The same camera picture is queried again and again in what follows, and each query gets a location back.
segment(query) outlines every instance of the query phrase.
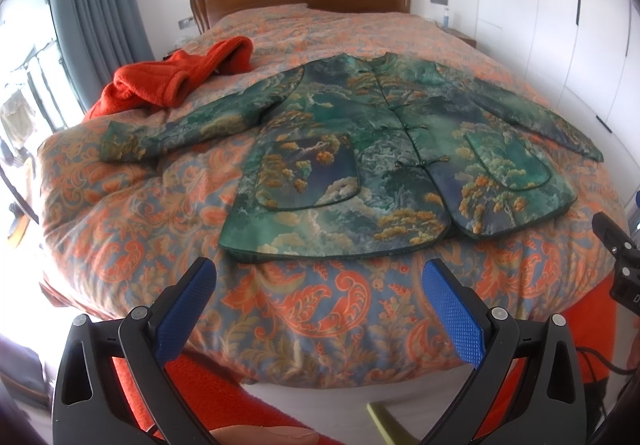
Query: paisley bedspread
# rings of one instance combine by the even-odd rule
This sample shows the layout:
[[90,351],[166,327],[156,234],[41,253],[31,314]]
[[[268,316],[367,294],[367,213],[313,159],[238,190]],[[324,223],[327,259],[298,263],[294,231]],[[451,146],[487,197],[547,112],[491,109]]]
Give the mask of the paisley bedspread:
[[257,129],[182,148],[153,162],[100,162],[111,120],[160,126],[261,79],[340,53],[409,54],[471,72],[545,104],[499,64],[417,16],[335,14],[304,5],[238,12],[189,44],[202,54],[246,35],[252,73],[214,76],[178,109],[97,118],[44,142],[42,223],[57,270],[49,283],[103,318],[150,305],[200,255],[218,285],[189,344],[236,373],[297,387],[394,382],[460,363],[420,290],[428,259],[441,258],[489,305],[545,319],[599,284],[612,258],[591,234],[603,210],[624,215],[605,164],[521,131],[542,147],[577,193],[569,212],[493,241],[446,239],[434,247],[366,260],[239,264],[218,248]]

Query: gray curtain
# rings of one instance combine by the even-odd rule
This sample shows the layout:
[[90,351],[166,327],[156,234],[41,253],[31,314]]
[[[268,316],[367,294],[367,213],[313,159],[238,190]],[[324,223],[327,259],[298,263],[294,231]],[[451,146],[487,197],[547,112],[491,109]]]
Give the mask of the gray curtain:
[[49,0],[69,77],[89,109],[119,67],[153,60],[136,0]]

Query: orange towel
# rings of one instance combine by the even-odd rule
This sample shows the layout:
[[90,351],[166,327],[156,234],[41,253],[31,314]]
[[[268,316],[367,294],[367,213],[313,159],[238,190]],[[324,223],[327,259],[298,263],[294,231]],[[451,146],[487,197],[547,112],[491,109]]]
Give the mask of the orange towel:
[[115,72],[113,82],[102,90],[100,100],[83,121],[150,105],[179,107],[215,70],[225,75],[251,71],[249,59],[253,49],[247,37],[233,37],[216,43],[204,56],[178,50],[162,62],[123,66]]

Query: yellow object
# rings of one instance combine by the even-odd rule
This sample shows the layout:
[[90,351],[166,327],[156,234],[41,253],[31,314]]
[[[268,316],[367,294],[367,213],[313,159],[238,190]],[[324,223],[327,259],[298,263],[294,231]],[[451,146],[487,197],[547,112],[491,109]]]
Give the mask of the yellow object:
[[400,425],[384,405],[379,402],[367,404],[367,411],[378,427],[386,445],[417,445],[420,440],[413,437]]

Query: black mount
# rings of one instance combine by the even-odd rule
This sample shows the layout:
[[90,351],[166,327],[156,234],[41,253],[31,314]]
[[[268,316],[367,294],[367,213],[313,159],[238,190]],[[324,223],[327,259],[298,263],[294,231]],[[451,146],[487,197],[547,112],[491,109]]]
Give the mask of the black mount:
[[[166,375],[164,364],[156,358],[156,333],[162,320],[196,275],[212,266],[209,259],[197,258],[178,284],[165,288],[151,307],[138,306],[124,319],[93,323],[86,315],[76,317],[54,394],[54,443],[218,445],[187,407]],[[192,329],[193,325],[186,329],[184,340]],[[179,344],[178,352],[183,345],[184,342]],[[113,357],[126,359],[164,441],[138,427],[116,375]]]
[[604,212],[593,216],[591,226],[593,233],[616,258],[611,298],[640,316],[640,251],[635,241]]
[[[502,308],[487,309],[442,261],[435,259],[433,264],[479,323],[488,344],[481,365],[420,445],[584,445],[584,389],[564,317],[533,322],[514,319]],[[500,427],[474,440],[511,362],[518,358],[526,359],[526,366]]]

